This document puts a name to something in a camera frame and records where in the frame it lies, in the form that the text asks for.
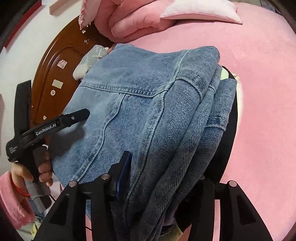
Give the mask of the pink sleeve left forearm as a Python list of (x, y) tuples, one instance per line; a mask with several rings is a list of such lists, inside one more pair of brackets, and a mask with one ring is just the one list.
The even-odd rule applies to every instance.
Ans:
[(1, 207), (15, 229), (19, 229), (35, 220), (35, 214), (25, 198), (19, 201), (11, 182), (11, 172), (1, 175)]

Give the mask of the person's left hand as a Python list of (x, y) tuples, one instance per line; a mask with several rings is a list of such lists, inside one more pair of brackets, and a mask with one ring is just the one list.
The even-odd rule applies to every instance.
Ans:
[[(53, 172), (50, 153), (46, 151), (44, 153), (44, 160), (41, 161), (40, 166), (38, 167), (39, 172), (39, 181), (41, 183), (46, 183), (48, 187), (51, 187), (53, 184)], [(34, 177), (30, 171), (22, 165), (20, 162), (16, 161), (12, 163), (11, 166), (11, 177), (13, 183), (25, 194), (28, 194), (25, 181), (33, 181)]]

